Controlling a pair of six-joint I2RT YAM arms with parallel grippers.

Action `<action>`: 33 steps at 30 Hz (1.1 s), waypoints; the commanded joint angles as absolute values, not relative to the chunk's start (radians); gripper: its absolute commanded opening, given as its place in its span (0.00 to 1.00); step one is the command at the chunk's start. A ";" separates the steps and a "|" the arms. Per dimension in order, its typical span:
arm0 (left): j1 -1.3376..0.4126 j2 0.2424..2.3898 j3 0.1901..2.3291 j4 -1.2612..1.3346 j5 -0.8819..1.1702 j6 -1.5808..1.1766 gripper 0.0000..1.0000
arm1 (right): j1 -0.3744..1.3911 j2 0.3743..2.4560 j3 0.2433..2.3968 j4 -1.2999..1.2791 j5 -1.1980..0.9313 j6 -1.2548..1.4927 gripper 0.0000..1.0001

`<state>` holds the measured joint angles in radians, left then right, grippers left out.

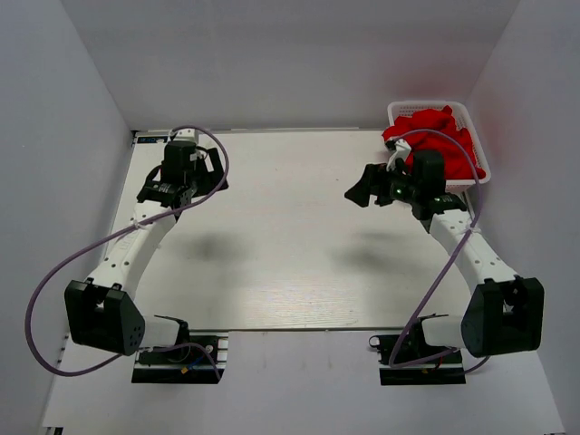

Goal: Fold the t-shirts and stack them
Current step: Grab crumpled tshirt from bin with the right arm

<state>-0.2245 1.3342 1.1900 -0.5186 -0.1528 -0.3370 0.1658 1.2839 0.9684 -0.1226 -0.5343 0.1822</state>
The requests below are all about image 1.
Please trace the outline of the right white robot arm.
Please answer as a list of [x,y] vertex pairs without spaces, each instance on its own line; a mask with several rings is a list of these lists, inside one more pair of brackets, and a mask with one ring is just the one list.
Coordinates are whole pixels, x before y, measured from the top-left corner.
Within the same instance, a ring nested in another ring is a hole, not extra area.
[[446,190],[444,159],[436,150],[416,152],[410,166],[400,157],[368,164],[345,198],[361,208],[400,201],[449,254],[470,291],[463,315],[415,314],[393,348],[408,345],[427,362],[447,350],[476,358],[530,352],[541,343],[545,290],[507,266],[478,233],[466,204]]

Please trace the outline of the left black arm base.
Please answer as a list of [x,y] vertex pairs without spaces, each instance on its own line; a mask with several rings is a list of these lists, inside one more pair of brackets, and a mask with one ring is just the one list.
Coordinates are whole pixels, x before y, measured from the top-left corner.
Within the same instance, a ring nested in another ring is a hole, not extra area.
[[189,340],[204,348],[171,352],[139,351],[133,365],[134,384],[217,385],[227,365],[228,333],[190,332]]

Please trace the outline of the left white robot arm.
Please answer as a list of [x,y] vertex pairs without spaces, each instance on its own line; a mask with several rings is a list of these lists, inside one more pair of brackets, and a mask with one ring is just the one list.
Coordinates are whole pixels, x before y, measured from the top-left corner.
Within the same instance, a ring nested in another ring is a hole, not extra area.
[[172,140],[163,160],[145,178],[127,234],[117,237],[102,262],[82,281],[71,281],[64,301],[72,340],[84,346],[131,356],[160,348],[171,361],[186,359],[191,339],[186,322],[144,315],[135,305],[137,288],[162,239],[183,208],[227,188],[219,152],[195,140]]

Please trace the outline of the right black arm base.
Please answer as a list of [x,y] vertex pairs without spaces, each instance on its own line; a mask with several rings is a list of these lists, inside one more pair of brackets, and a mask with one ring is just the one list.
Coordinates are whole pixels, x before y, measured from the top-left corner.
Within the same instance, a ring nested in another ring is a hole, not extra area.
[[396,356],[395,364],[389,365],[389,358],[398,334],[375,334],[368,340],[368,346],[378,355],[381,386],[442,386],[466,383],[460,352],[432,357],[442,353],[444,347],[430,347],[412,344],[409,338],[403,342]]

